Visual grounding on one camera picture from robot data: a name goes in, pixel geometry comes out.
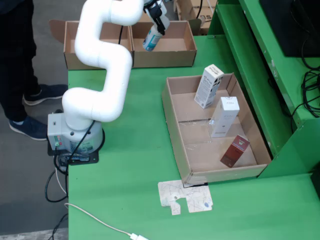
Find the sneaker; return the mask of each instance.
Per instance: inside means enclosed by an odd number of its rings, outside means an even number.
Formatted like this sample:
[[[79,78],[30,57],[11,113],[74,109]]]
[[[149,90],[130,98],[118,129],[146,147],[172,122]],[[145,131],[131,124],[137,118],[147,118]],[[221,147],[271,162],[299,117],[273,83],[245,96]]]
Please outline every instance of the sneaker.
[[[47,125],[27,116],[22,125],[9,120],[10,128],[16,133],[23,134],[37,141],[47,140]]]
[[[31,96],[23,96],[25,104],[34,106],[48,99],[61,99],[64,93],[68,90],[68,86],[64,84],[51,86],[40,84],[39,86],[41,88],[40,93]]]

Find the white cable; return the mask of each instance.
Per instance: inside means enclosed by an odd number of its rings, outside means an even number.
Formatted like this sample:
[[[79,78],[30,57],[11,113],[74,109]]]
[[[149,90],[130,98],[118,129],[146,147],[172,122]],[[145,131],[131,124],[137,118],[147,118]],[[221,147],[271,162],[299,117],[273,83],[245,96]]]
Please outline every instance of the white cable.
[[[215,11],[214,11],[214,9],[213,9],[212,6],[211,6],[210,0],[206,0],[206,1],[207,1],[208,4],[209,4],[209,8],[210,8],[212,14],[214,14]]]
[[[62,191],[67,194],[67,192],[64,190],[64,188],[62,187],[60,181],[59,181],[59,177],[58,177],[58,171],[57,171],[57,168],[55,168],[55,176],[56,176],[56,180],[58,181],[58,184],[60,186],[60,188],[62,189]]]
[[[106,224],[105,222],[99,220],[98,218],[96,218],[95,216],[93,216],[92,214],[90,214],[89,212],[87,212],[86,210],[83,210],[81,207],[78,207],[78,206],[73,205],[73,204],[71,204],[71,203],[65,203],[64,205],[65,205],[65,206],[70,205],[70,206],[72,206],[72,207],[74,207],[74,208],[76,208],[76,209],[79,209],[80,211],[82,211],[83,213],[85,213],[85,214],[87,214],[88,216],[92,217],[94,220],[96,220],[96,221],[98,221],[99,223],[105,225],[106,227],[111,228],[111,229],[113,229],[113,230],[116,230],[116,231],[118,231],[118,232],[120,232],[120,233],[127,234],[129,237],[131,237],[131,234],[130,234],[130,233],[128,233],[128,232],[126,232],[126,231],[119,230],[119,229],[117,229],[117,228],[115,228],[115,227],[113,227],[113,226],[110,226],[110,225]]]

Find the cardboard tray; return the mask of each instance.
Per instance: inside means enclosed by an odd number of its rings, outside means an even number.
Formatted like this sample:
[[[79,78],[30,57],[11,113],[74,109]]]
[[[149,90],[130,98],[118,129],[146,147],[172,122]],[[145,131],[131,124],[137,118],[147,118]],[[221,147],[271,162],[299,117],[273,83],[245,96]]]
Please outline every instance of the cardboard tray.
[[[163,108],[174,157],[184,184],[258,176],[271,162],[270,155],[234,74],[226,74],[211,107],[195,101],[201,76],[169,77],[162,92]],[[237,97],[240,111],[226,137],[211,138],[208,122],[220,97]],[[220,162],[237,135],[250,141],[234,167]]]
[[[50,30],[52,36],[64,44],[63,52],[68,70],[92,70],[100,69],[83,64],[75,54],[75,39],[79,21],[50,20]],[[100,39],[108,43],[118,44],[121,26],[104,23],[102,25]],[[129,26],[123,27],[120,44],[126,47],[133,56],[132,35]]]
[[[191,67],[197,46],[187,21],[171,21],[169,28],[153,51],[146,51],[143,42],[153,26],[152,22],[138,22],[132,28],[133,67]]]

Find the person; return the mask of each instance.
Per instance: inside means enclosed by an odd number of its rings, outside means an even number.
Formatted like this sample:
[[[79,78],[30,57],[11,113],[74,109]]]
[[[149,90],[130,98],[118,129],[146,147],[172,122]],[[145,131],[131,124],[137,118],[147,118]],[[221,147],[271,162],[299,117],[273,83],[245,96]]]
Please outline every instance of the person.
[[[60,99],[67,85],[38,84],[32,58],[33,0],[0,0],[0,103],[10,128],[38,141],[45,141],[47,125],[27,115],[23,102],[35,106]]]

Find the gray floor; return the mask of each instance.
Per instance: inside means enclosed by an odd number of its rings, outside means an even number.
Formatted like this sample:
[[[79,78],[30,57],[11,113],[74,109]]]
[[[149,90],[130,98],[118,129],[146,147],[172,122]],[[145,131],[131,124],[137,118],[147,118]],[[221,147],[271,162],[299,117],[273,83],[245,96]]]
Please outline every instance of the gray floor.
[[[33,1],[37,44],[37,56],[33,59],[35,75],[43,84],[67,84],[63,45],[51,36],[48,21],[78,20],[85,0]],[[167,8],[168,16],[176,20],[172,2]],[[60,100],[48,100],[38,106],[26,107],[26,111],[46,123],[48,114],[61,108]],[[0,236],[53,229],[67,210],[62,203],[45,200],[45,184],[54,170],[53,160],[46,153],[47,142],[37,142],[11,131],[1,107],[0,126]],[[49,192],[51,198],[63,196],[55,178]]]

